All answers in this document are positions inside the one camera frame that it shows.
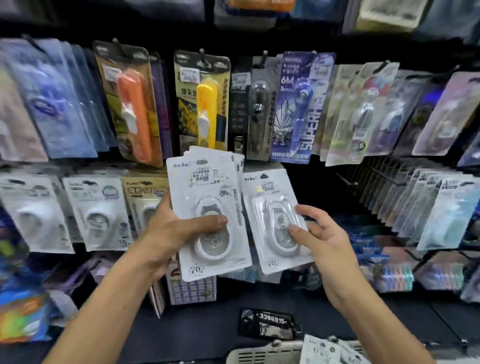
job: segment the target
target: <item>blue pen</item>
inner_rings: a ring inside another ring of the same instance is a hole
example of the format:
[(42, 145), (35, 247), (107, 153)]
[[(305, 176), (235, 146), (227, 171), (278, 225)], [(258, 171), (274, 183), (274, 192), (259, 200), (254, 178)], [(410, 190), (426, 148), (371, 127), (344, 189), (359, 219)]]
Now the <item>blue pen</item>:
[(295, 153), (300, 148), (300, 138), (307, 116), (308, 106), (313, 97), (312, 84), (308, 79), (300, 79), (295, 88), (295, 122), (293, 124), (292, 139), (290, 144), (290, 153)]

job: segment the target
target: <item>hand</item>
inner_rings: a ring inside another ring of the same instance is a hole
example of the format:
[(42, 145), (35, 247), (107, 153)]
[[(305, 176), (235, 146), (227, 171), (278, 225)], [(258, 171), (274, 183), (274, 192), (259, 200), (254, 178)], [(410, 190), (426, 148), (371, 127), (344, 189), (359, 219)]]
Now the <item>hand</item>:
[(365, 283), (369, 286), (360, 271), (348, 235), (323, 210), (307, 205), (297, 205), (295, 210), (318, 222), (307, 221), (308, 231), (296, 225), (290, 225), (288, 231), (297, 243), (312, 252), (327, 297), (342, 313), (345, 301), (363, 289)]
[(187, 241), (200, 234), (215, 232), (227, 222), (227, 217), (223, 215), (180, 220), (172, 210), (170, 193), (167, 192), (150, 219), (148, 228), (140, 239), (131, 245), (128, 254), (151, 269), (154, 279), (160, 279), (164, 276), (172, 256)]

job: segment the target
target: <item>number tag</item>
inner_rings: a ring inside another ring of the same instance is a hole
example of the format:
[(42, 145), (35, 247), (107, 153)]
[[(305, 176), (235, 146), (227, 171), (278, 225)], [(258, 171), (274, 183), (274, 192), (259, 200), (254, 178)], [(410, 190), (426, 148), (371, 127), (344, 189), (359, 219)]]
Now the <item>number tag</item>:
[(281, 312), (242, 308), (239, 335), (251, 338), (293, 340), (296, 329), (292, 315)]

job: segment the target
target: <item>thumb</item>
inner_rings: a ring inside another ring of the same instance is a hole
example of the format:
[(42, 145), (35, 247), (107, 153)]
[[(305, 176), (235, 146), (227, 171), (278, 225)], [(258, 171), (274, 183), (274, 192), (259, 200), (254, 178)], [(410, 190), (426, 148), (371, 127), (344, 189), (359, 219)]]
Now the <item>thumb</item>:
[(179, 232), (185, 239), (194, 235), (218, 231), (226, 226), (228, 219), (224, 215), (200, 216), (179, 221)]
[(290, 225), (288, 227), (288, 232), (298, 244), (306, 246), (310, 249), (310, 251), (318, 248), (318, 246), (322, 243), (321, 240), (317, 239), (308, 231), (297, 225)]

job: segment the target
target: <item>yellow packaging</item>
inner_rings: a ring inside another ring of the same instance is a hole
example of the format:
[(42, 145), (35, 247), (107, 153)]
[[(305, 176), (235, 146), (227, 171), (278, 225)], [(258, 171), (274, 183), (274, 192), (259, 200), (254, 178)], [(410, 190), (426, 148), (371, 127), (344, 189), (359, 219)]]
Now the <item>yellow packaging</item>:
[(138, 234), (148, 226), (156, 207), (168, 190), (167, 176), (122, 177), (122, 186), (127, 204), (132, 212)]
[(100, 41), (94, 42), (93, 49), (121, 154), (128, 160), (163, 166), (147, 50)]
[(175, 89), (179, 101), (180, 152), (196, 146), (197, 86), (218, 85), (216, 100), (215, 149), (227, 150), (228, 91), (230, 90), (230, 60), (227, 57), (201, 55), (200, 53), (177, 50), (173, 56), (175, 67)]

